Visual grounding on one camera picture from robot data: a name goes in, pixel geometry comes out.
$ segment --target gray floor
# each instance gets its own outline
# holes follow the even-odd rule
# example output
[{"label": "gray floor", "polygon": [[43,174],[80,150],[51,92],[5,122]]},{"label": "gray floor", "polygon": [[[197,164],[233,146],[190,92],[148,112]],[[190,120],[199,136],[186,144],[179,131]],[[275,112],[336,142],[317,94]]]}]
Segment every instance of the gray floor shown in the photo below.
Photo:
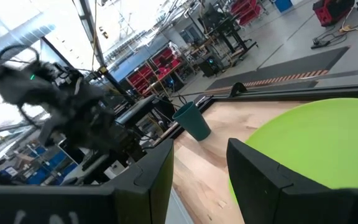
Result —
[{"label": "gray floor", "polygon": [[[333,66],[329,73],[341,73],[358,70],[358,33],[348,33],[347,39],[332,47],[311,50],[312,38],[317,37],[328,29],[321,27],[317,20],[312,5],[314,0],[304,0],[299,2],[293,9],[281,14],[269,2],[266,3],[268,15],[262,14],[259,19],[250,26],[245,27],[239,32],[244,38],[251,38],[258,42],[259,48],[251,49],[246,59],[237,66],[228,69],[217,78],[202,77],[202,73],[189,82],[180,90],[180,94],[185,95],[200,92],[207,89],[215,80],[249,72],[258,68],[287,62],[301,57],[318,54],[327,50],[332,50],[344,46],[351,46],[346,54]],[[349,16],[346,24],[358,24],[358,12],[354,10]],[[342,21],[336,24],[334,29],[339,29]],[[358,75],[342,79],[326,80],[328,85],[348,85],[357,84]],[[197,96],[186,96],[188,101],[194,100]]]}]

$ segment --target red tool cart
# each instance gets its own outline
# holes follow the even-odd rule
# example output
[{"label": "red tool cart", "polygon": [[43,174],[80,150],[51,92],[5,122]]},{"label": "red tool cart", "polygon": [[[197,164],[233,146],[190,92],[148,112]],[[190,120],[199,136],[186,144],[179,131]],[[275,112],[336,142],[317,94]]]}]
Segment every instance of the red tool cart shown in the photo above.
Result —
[{"label": "red tool cart", "polygon": [[230,13],[240,20],[240,26],[245,26],[259,17],[262,9],[264,7],[259,0],[236,0],[231,6]]},{"label": "red tool cart", "polygon": [[152,57],[152,61],[160,72],[158,79],[165,78],[168,74],[171,74],[172,71],[176,70],[182,63],[180,58],[173,58],[172,51],[168,46],[164,47],[159,53],[155,54]]},{"label": "red tool cart", "polygon": [[154,76],[152,69],[146,64],[143,64],[137,71],[129,74],[126,80],[139,94],[146,94],[147,92],[145,90],[149,87],[149,82],[152,83],[150,79]]}]

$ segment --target lime green plate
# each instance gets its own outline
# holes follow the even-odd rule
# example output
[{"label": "lime green plate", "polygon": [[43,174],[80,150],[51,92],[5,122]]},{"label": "lime green plate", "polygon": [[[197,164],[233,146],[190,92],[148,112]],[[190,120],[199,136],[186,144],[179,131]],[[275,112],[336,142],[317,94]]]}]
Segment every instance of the lime green plate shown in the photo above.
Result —
[{"label": "lime green plate", "polygon": [[358,188],[358,99],[301,105],[263,125],[246,144],[331,189]]}]

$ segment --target red storage bin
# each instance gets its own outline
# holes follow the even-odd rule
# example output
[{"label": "red storage bin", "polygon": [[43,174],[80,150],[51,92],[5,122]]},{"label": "red storage bin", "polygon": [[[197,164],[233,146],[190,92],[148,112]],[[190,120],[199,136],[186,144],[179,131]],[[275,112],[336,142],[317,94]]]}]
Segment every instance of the red storage bin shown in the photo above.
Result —
[{"label": "red storage bin", "polygon": [[231,14],[240,20],[240,26],[244,26],[258,17],[260,10],[257,0],[237,0],[231,7]]}]

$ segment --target metal frame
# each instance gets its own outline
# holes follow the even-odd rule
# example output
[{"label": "metal frame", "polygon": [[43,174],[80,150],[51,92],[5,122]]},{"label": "metal frame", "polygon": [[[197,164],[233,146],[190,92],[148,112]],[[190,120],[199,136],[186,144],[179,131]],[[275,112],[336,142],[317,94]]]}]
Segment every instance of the metal frame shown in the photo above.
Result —
[{"label": "metal frame", "polygon": [[[358,85],[335,86],[322,88],[303,88],[297,90],[260,91],[241,93],[230,97],[229,95],[206,96],[207,100],[201,99],[198,105],[201,113],[204,113],[216,102],[253,102],[253,101],[316,101],[330,98],[358,98]],[[165,139],[176,139],[185,130],[178,124],[162,137],[158,145]]]},{"label": "metal frame", "polygon": [[94,54],[96,56],[96,59],[100,63],[100,66],[103,66],[105,65],[103,52],[100,47],[98,34],[97,32],[95,32],[96,24],[93,19],[90,2],[87,0],[77,0],[74,1],[74,4],[79,4],[79,6],[77,6],[78,16],[80,17],[81,23],[84,27],[89,41],[91,42],[91,45],[93,46],[93,42],[95,42]]}]

